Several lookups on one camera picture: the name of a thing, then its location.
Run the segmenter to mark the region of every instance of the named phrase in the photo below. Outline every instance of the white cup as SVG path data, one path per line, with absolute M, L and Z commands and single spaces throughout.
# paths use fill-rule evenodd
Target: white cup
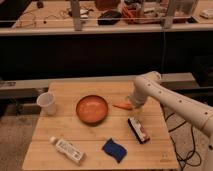
M 37 98 L 37 104 L 48 115 L 54 115 L 56 113 L 55 97 L 52 93 L 43 93 Z

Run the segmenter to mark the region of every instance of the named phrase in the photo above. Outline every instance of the bowl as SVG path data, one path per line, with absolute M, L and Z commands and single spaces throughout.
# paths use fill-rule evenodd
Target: bowl
M 79 100 L 76 106 L 77 116 L 87 124 L 97 124 L 103 121 L 108 114 L 106 100 L 98 95 L 89 95 Z

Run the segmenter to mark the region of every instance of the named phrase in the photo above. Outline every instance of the wooden table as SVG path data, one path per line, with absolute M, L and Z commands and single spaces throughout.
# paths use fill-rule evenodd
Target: wooden table
M 73 82 L 52 83 L 49 91 L 55 95 L 57 113 L 53 117 L 41 112 L 32 142 L 26 154 L 24 170 L 138 170 L 177 169 L 178 163 L 159 103 L 149 98 L 143 107 L 141 122 L 151 140 L 139 144 L 127 119 L 131 111 L 112 106 L 123 101 L 133 90 L 131 82 Z M 98 126 L 82 123 L 76 116 L 77 102 L 86 95 L 104 97 L 109 105 L 107 118 Z M 50 144 L 56 136 L 69 140 L 86 153 L 86 159 L 77 166 Z M 127 149 L 127 156 L 118 164 L 102 150 L 109 139 Z
M 213 9 L 212 0 L 203 0 L 203 1 L 200 0 L 194 11 L 193 18 L 200 24 L 213 24 L 213 19 L 205 19 L 200 16 L 200 12 L 205 9 Z
M 66 12 L 70 9 L 69 1 L 43 1 L 44 8 L 37 8 L 37 1 L 32 1 L 13 28 L 73 27 L 73 19 Z M 93 9 L 83 26 L 97 27 L 97 18 L 103 13 L 95 7 L 94 1 L 80 1 L 80 7 Z M 127 25 L 120 20 L 116 26 Z

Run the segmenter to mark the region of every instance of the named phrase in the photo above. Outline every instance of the gray floor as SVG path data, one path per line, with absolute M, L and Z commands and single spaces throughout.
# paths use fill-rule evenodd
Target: gray floor
M 38 115 L 4 116 L 0 120 L 0 171 L 21 171 L 24 156 L 29 146 Z M 168 120 L 168 128 L 173 128 L 183 120 L 174 116 Z M 208 139 L 195 129 L 197 151 L 202 158 Z M 177 150 L 181 155 L 192 149 L 190 125 L 186 124 L 177 131 L 171 133 L 177 144 Z M 196 163 L 194 157 L 190 163 Z M 201 171 L 201 167 L 186 167 L 185 171 Z
M 0 171 L 21 171 L 38 115 L 5 116 L 0 120 Z

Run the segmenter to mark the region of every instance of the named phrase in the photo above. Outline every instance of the sponge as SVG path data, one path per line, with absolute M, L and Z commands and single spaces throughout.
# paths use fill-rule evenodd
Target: sponge
M 121 145 L 115 143 L 110 138 L 102 148 L 108 155 L 114 157 L 118 163 L 126 156 L 127 151 Z

